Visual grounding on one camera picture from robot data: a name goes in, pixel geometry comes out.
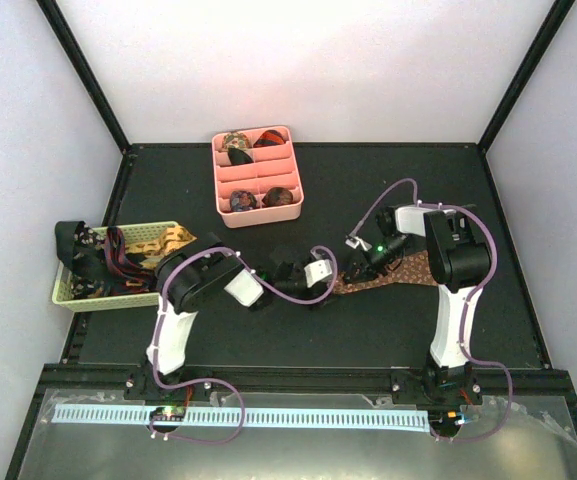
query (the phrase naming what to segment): white panel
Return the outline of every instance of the white panel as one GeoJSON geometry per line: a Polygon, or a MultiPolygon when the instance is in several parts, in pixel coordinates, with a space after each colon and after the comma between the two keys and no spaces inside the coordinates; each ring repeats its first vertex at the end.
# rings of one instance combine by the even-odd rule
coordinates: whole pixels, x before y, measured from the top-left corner
{"type": "Polygon", "coordinates": [[[59,3],[132,142],[473,142],[552,0],[59,3]]]}
{"type": "Polygon", "coordinates": [[[553,362],[577,389],[577,2],[489,156],[553,362]]]}
{"type": "Polygon", "coordinates": [[[0,0],[0,479],[72,318],[50,303],[54,224],[99,223],[118,165],[36,2],[0,0]]]}

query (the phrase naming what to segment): white cable tray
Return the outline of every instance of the white cable tray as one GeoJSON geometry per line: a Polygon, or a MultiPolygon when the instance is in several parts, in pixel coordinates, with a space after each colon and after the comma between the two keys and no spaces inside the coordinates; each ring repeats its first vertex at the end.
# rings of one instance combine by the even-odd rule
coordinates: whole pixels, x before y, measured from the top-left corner
{"type": "MultiPolygon", "coordinates": [[[[139,405],[61,404],[53,423],[148,425],[157,407],[139,405]]],[[[155,425],[236,427],[239,408],[189,407],[182,421],[157,421],[155,425]]],[[[428,412],[414,410],[340,410],[314,408],[247,408],[246,427],[407,430],[429,432],[428,412]]]]}

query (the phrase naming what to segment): black table surface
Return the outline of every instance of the black table surface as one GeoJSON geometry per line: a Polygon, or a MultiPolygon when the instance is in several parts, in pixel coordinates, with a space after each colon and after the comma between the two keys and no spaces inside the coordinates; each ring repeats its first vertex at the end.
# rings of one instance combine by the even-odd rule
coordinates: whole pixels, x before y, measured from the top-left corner
{"type": "MultiPolygon", "coordinates": [[[[279,246],[306,254],[329,246],[340,261],[345,235],[391,183],[412,177],[427,202],[474,203],[490,228],[499,267],[479,300],[471,349],[509,367],[539,368],[529,300],[512,260],[484,160],[474,145],[301,144],[295,146],[305,200],[299,219],[227,228],[215,208],[210,146],[145,145],[134,166],[118,225],[175,220],[201,236],[216,233],[249,263],[279,246]]],[[[410,201],[411,187],[385,204],[410,201]]],[[[374,220],[362,237],[378,240],[374,220]]],[[[283,367],[421,366],[434,336],[437,289],[389,285],[345,295],[316,311],[278,298],[251,313],[226,293],[201,310],[188,341],[189,365],[283,367]]],[[[137,363],[150,342],[156,307],[94,312],[80,363],[137,363]]]]}

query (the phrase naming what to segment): green basket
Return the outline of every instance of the green basket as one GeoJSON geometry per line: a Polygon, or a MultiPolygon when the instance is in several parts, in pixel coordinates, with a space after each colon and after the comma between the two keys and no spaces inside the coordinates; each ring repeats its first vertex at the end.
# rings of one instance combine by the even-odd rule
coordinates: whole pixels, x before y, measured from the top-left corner
{"type": "MultiPolygon", "coordinates": [[[[119,225],[124,233],[126,243],[152,242],[168,227],[176,227],[177,222],[140,223],[136,225],[119,225]]],[[[106,227],[93,228],[103,236],[106,235],[106,227]]],[[[114,310],[117,308],[148,307],[157,305],[158,293],[138,293],[135,295],[121,295],[117,297],[85,298],[73,300],[70,280],[70,270],[59,262],[57,278],[52,290],[52,301],[55,305],[66,307],[73,312],[94,312],[97,310],[114,310]]]]}

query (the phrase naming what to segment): pink storage box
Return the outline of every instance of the pink storage box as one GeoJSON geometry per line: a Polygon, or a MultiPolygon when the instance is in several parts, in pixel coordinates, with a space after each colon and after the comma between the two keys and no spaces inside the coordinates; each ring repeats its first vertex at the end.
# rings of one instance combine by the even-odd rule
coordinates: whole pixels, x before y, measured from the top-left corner
{"type": "Polygon", "coordinates": [[[246,150],[254,162],[248,165],[231,166],[228,152],[222,151],[224,136],[229,132],[219,133],[212,139],[217,211],[227,227],[239,228],[294,220],[301,214],[304,192],[301,188],[301,178],[299,178],[290,130],[286,127],[264,127],[237,131],[244,133],[253,145],[266,130],[277,130],[286,143],[246,150]],[[279,207],[265,207],[261,199],[273,187],[285,187],[290,190],[293,203],[279,207]],[[247,212],[232,212],[230,194],[235,190],[253,193],[257,199],[257,206],[260,208],[247,212]]]}

